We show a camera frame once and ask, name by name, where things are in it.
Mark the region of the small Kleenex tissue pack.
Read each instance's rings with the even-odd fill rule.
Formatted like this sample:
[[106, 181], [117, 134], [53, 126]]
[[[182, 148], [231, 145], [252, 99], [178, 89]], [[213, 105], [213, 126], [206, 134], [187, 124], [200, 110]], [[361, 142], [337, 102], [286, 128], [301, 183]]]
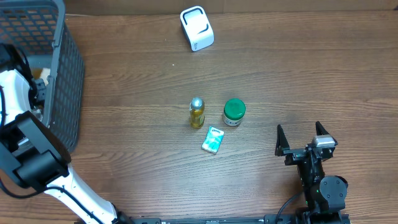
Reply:
[[219, 151], [223, 137], [224, 131], [210, 126], [201, 148], [207, 152], [216, 154]]

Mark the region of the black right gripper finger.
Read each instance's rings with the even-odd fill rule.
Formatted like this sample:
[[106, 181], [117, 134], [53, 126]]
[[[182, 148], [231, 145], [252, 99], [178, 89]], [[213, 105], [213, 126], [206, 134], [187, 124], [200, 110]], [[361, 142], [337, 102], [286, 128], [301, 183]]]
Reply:
[[329, 132], [323, 127], [321, 122], [317, 121], [315, 123], [315, 127], [316, 127], [317, 136], [329, 135]]
[[280, 124], [277, 125], [277, 142], [275, 145], [275, 155], [276, 156], [284, 156], [285, 151], [290, 149], [287, 138], [284, 134], [284, 130]]

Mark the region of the green lid white jar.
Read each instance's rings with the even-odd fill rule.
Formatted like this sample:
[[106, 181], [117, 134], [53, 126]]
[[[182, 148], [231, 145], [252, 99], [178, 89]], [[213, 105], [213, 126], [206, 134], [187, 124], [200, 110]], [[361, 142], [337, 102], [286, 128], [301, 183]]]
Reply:
[[246, 105], [239, 98], [228, 100], [223, 109], [223, 121], [228, 126], [239, 126], [246, 112]]

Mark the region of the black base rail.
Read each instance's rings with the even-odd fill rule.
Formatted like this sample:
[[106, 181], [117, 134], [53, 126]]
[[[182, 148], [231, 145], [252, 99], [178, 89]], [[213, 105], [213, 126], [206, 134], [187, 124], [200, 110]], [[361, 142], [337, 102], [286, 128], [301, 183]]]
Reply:
[[[235, 218], [185, 218], [185, 219], [160, 219], [160, 218], [134, 218], [130, 217], [132, 223], [135, 224], [275, 224], [276, 215], [265, 215], [263, 217], [235, 217]], [[342, 215], [341, 221], [336, 218], [331, 218], [331, 221], [321, 221], [315, 219], [311, 223], [342, 223], [350, 224], [351, 221], [348, 215]], [[305, 223], [296, 218], [295, 215], [280, 215], [278, 224], [295, 224]]]

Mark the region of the yellow oil bottle silver cap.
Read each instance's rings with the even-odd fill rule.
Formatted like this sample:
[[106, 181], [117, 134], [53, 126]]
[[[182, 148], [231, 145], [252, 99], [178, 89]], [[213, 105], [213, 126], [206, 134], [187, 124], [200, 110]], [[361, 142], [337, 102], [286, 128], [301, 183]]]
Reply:
[[193, 128], [201, 128], [204, 124], [205, 102], [200, 97], [194, 97], [189, 105], [190, 124]]

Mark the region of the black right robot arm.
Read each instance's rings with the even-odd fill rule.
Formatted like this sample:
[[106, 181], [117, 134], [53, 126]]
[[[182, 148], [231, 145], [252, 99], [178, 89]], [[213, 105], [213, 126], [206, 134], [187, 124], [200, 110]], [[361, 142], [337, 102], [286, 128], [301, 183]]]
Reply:
[[[317, 121], [317, 134], [301, 149], [291, 149], [281, 125], [277, 126], [275, 155], [285, 157], [285, 165], [297, 166], [303, 189], [288, 199], [279, 209], [274, 223], [349, 223], [342, 215], [348, 182], [342, 176], [326, 175], [322, 162], [333, 157], [338, 141]], [[303, 195], [306, 206], [296, 209], [293, 215], [282, 217], [284, 209]]]

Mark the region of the clear brown snack bag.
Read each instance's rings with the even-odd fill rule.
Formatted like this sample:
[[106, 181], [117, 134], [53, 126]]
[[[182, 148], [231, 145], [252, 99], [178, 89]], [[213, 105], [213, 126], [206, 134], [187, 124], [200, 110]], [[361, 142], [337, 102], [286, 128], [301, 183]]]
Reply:
[[32, 68], [31, 72], [35, 80], [43, 79], [45, 85], [49, 84], [49, 81], [47, 80], [47, 77], [50, 75], [49, 68]]

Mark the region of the white barcode scanner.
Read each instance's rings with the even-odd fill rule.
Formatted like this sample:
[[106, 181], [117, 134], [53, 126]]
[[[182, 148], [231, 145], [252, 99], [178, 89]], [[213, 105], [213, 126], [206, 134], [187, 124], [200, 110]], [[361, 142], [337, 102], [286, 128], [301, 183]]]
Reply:
[[183, 33], [193, 52], [211, 46], [215, 36], [208, 16], [201, 6], [193, 6], [180, 13]]

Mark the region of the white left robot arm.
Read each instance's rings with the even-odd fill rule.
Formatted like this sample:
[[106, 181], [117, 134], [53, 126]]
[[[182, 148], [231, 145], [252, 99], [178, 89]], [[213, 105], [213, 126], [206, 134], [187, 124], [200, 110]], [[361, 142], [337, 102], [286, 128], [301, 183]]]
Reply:
[[35, 110], [44, 105], [41, 83], [32, 75], [25, 53], [1, 44], [1, 170], [19, 187], [45, 193], [78, 215], [82, 223], [131, 223], [111, 202], [96, 194], [75, 172], [71, 156]]

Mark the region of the grey plastic mesh basket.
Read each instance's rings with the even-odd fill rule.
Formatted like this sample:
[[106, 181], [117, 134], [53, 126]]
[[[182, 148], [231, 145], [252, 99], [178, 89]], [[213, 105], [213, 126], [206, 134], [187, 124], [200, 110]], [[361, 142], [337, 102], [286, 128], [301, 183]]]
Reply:
[[50, 70], [43, 123], [73, 152], [85, 64], [65, 22], [63, 1], [1, 1], [1, 42], [20, 48], [31, 68]]

